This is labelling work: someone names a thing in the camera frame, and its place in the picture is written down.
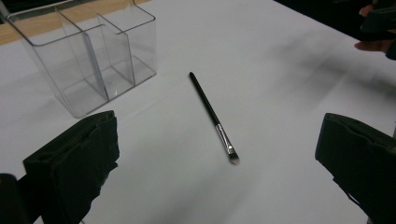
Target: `clear acrylic organizer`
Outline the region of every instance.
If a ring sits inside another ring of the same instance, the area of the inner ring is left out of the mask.
[[[134,0],[69,0],[7,21],[76,118],[156,74],[155,17]]]

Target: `black brush handle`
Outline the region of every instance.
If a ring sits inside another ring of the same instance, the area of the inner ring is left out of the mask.
[[[210,105],[209,101],[207,100],[207,98],[204,94],[204,91],[202,90],[201,86],[199,85],[198,80],[195,77],[195,74],[190,72],[190,78],[191,78],[192,84],[194,84],[195,89],[198,91],[198,94],[201,97],[201,100],[204,103],[207,113],[209,113],[209,116],[212,119],[213,124],[215,126],[220,124],[220,121],[219,121],[218,117],[216,116],[216,113],[213,110],[212,106]]]

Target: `brush bristles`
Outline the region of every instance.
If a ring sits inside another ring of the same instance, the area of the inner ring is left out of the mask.
[[[230,162],[231,162],[232,164],[234,164],[234,165],[239,164],[239,157],[238,157],[238,155],[236,154],[236,152],[229,154],[229,156],[230,156]]]

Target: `white table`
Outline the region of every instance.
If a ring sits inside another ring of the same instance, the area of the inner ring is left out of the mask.
[[[95,111],[118,117],[120,167],[85,223],[366,221],[314,154],[326,112],[393,133],[396,62],[273,1],[142,7],[157,17],[158,75]],[[0,46],[0,68],[0,171],[21,178],[21,161],[77,120],[20,42]],[[239,165],[228,162],[190,71]]]

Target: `silver ferrule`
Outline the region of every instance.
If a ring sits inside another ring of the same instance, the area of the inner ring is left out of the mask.
[[[235,153],[235,150],[233,149],[233,145],[231,145],[231,142],[228,139],[227,134],[224,132],[224,129],[221,127],[221,124],[216,125],[216,130],[218,130],[221,141],[223,142],[225,149],[227,150],[227,153],[229,155]]]

